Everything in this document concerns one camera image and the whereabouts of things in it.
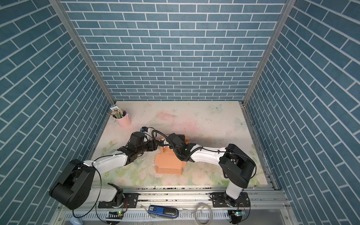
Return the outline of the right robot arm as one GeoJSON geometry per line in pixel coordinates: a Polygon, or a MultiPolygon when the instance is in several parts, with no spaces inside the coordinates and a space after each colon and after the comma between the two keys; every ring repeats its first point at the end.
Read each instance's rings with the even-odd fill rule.
{"type": "Polygon", "coordinates": [[[175,133],[160,138],[159,143],[172,149],[181,161],[218,165],[224,177],[229,179],[222,199],[232,207],[240,203],[243,190],[248,187],[257,171],[254,160],[235,144],[229,144],[225,148],[204,147],[195,143],[186,143],[184,135],[175,133]]]}

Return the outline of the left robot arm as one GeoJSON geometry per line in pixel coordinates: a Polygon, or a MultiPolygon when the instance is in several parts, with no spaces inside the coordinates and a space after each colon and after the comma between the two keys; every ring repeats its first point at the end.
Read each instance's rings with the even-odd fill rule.
{"type": "Polygon", "coordinates": [[[134,132],[126,145],[111,155],[93,160],[70,161],[51,186],[49,196],[70,210],[85,203],[102,208],[124,207],[128,201],[122,188],[112,183],[106,187],[96,187],[93,185],[94,179],[115,168],[129,165],[145,152],[153,152],[157,148],[156,141],[147,132],[134,132]]]}

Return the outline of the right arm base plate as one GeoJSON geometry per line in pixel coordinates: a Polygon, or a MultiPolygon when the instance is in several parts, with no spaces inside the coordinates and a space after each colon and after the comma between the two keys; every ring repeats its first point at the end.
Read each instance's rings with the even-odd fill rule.
{"type": "Polygon", "coordinates": [[[229,197],[225,192],[212,192],[210,199],[214,208],[250,207],[250,199],[246,192],[241,192],[237,199],[229,197]]]}

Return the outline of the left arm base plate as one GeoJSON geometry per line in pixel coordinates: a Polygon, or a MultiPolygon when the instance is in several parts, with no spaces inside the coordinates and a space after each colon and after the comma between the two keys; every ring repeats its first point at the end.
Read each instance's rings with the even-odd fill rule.
{"type": "Polygon", "coordinates": [[[98,203],[100,209],[135,208],[138,202],[138,193],[117,194],[110,202],[101,201],[98,203]]]}

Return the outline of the pink paper box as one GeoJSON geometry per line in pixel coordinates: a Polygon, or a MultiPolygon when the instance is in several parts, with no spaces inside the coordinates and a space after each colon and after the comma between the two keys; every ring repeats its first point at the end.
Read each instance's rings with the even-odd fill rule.
{"type": "Polygon", "coordinates": [[[159,146],[159,151],[160,153],[155,156],[156,173],[182,175],[183,169],[187,163],[179,160],[175,155],[174,150],[170,149],[168,146],[159,146]]]}

